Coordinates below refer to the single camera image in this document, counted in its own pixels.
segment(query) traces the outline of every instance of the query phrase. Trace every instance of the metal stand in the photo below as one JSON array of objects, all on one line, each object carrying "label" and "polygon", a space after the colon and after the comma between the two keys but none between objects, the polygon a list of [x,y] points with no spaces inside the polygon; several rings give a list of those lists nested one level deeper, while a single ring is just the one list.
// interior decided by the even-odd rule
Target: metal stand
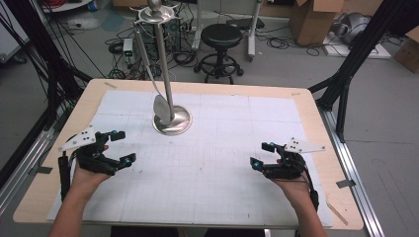
[{"label": "metal stand", "polygon": [[[170,87],[169,70],[167,68],[166,61],[166,49],[164,46],[163,30],[161,27],[163,23],[169,22],[176,18],[173,10],[175,7],[161,6],[161,2],[158,0],[148,1],[147,8],[139,11],[135,10],[138,12],[138,21],[134,22],[135,25],[140,24],[141,22],[154,25],[154,32],[156,33],[157,38],[160,66],[162,70],[162,77],[164,80],[164,88],[166,91],[166,100],[169,111],[166,112],[167,105],[158,106],[159,104],[157,104],[157,107],[159,108],[154,108],[154,111],[156,112],[157,110],[159,114],[163,115],[164,117],[160,118],[156,113],[156,115],[153,117],[153,126],[158,132],[165,135],[180,134],[186,131],[192,124],[192,115],[188,110],[181,106],[173,106],[172,89]],[[144,60],[144,65],[148,67],[149,62],[145,53],[143,41],[139,34],[135,35],[139,44],[139,49],[141,51],[141,57],[143,57]],[[168,119],[166,119],[167,113],[170,113],[170,117],[168,117]]]},{"label": "metal stand", "polygon": [[[200,48],[201,42],[201,32],[203,31],[204,25],[202,24],[202,6],[201,1],[197,1],[197,30],[195,31],[194,41],[192,42],[192,50],[197,51]],[[259,11],[262,6],[262,0],[256,0],[255,8],[253,9],[253,20],[252,28],[249,31],[249,40],[248,40],[248,58],[249,61],[253,61],[255,57],[255,33],[256,33],[256,23],[258,22]]]},{"label": "metal stand", "polygon": [[248,54],[249,54],[249,61],[253,61],[253,57],[255,57],[255,33],[256,33],[256,23],[258,22],[259,10],[261,9],[262,0],[257,0],[255,3],[255,9],[253,12],[253,21],[252,21],[252,28],[249,32],[249,41],[247,44]]},{"label": "metal stand", "polygon": [[351,80],[406,2],[383,1],[339,70],[332,77],[308,88],[315,93],[327,87],[322,97],[316,100],[317,106],[325,111],[332,111],[333,104],[340,98],[336,132],[341,142],[345,142],[344,125]]}]

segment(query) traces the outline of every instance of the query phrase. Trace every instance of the concrete floor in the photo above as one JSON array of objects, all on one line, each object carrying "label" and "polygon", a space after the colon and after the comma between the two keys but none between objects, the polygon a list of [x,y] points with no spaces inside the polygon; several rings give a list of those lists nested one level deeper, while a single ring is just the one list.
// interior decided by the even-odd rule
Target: concrete floor
[{"label": "concrete floor", "polygon": [[[74,35],[77,42],[107,75],[112,69],[113,57],[106,40],[114,39],[118,32],[130,27],[132,15],[104,9],[95,15],[101,26],[92,31]],[[206,19],[205,24],[218,20]],[[262,19],[268,31],[280,28],[287,21]],[[289,29],[271,32],[273,36],[288,36]],[[77,67],[97,78],[101,74],[93,67],[78,46],[67,40]],[[384,43],[394,55],[398,46]],[[198,57],[211,51],[202,44]],[[342,64],[343,57],[326,56],[321,48],[319,55],[307,54],[305,48],[268,47],[265,41],[256,40],[256,57],[247,60],[247,37],[229,52],[244,69],[242,77],[235,76],[237,85],[268,87],[308,88],[330,76]],[[178,82],[203,83],[204,75],[196,74],[190,67],[171,69]],[[227,80],[211,80],[226,84]],[[358,168],[370,201],[386,236],[419,236],[419,190],[415,181],[419,178],[419,161],[415,157],[419,143],[419,77],[394,59],[368,59],[356,74],[349,95],[345,124],[345,138]],[[41,83],[30,63],[9,62],[0,66],[0,167],[8,160],[23,137],[46,108]],[[18,224],[12,219],[13,212],[31,183],[28,175],[15,198],[0,217],[0,236],[44,236],[48,225]],[[189,236],[199,237],[204,229],[188,229]],[[366,230],[336,232],[329,236],[368,236]],[[109,236],[109,227],[89,225],[83,236]],[[277,231],[274,236],[293,236],[290,231]]]}]

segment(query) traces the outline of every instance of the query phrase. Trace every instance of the cardboard box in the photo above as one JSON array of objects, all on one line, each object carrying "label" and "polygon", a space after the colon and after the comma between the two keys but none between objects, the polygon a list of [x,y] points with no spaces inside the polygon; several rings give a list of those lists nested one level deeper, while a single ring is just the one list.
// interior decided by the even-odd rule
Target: cardboard box
[{"label": "cardboard box", "polygon": [[395,54],[394,59],[413,73],[419,73],[419,26],[406,34],[409,39]]},{"label": "cardboard box", "polygon": [[113,0],[114,7],[139,7],[147,6],[147,0]]},{"label": "cardboard box", "polygon": [[344,0],[296,0],[290,29],[299,45],[322,45]]}]

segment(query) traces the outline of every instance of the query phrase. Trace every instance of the stool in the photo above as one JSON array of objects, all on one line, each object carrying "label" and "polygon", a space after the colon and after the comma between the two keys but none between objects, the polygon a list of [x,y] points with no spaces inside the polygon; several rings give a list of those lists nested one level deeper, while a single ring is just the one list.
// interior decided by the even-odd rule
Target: stool
[{"label": "stool", "polygon": [[[195,67],[194,71],[199,72],[203,70],[207,76],[205,82],[209,81],[210,77],[216,79],[220,77],[228,77],[230,84],[233,84],[231,75],[237,72],[238,76],[242,76],[244,71],[234,58],[227,55],[229,48],[240,44],[243,35],[241,32],[227,24],[214,24],[203,29],[201,32],[201,40],[208,46],[213,47],[216,53],[205,56]],[[216,62],[213,63],[213,57],[216,57]]]}]

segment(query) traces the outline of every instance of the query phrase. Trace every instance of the table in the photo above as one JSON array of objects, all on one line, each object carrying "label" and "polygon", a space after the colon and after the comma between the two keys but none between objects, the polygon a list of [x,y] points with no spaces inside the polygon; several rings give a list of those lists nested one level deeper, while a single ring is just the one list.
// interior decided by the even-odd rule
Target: table
[{"label": "table", "polygon": [[[192,43],[192,50],[198,50],[200,48],[201,42],[201,32],[203,31],[204,25],[202,24],[202,7],[201,2],[202,0],[198,0],[197,4],[197,30],[195,32],[194,41]],[[248,39],[248,56],[249,60],[252,61],[253,57],[255,57],[255,34],[256,34],[256,23],[258,21],[259,11],[261,9],[262,0],[257,0],[255,3],[255,8],[253,10],[253,21],[252,27],[249,32],[249,39]]]},{"label": "table", "polygon": [[[102,97],[108,90],[154,92],[151,82],[92,80],[76,108],[64,126],[61,134],[46,157],[43,165],[52,167],[50,174],[37,174],[23,200],[18,206],[14,220],[23,223],[48,223],[46,217],[59,189],[59,173],[56,158],[60,156],[58,146],[66,139],[87,127],[95,114]],[[172,83],[174,93],[246,95],[254,97],[273,97],[293,99],[298,109],[306,138],[308,141],[323,144],[326,151],[313,153],[314,163],[325,191],[327,205],[332,218],[332,229],[351,230],[364,226],[356,203],[348,188],[339,189],[336,182],[345,180],[338,158],[333,150],[327,131],[315,106],[314,100],[306,89],[274,88],[235,85],[212,85],[195,83]]]}]

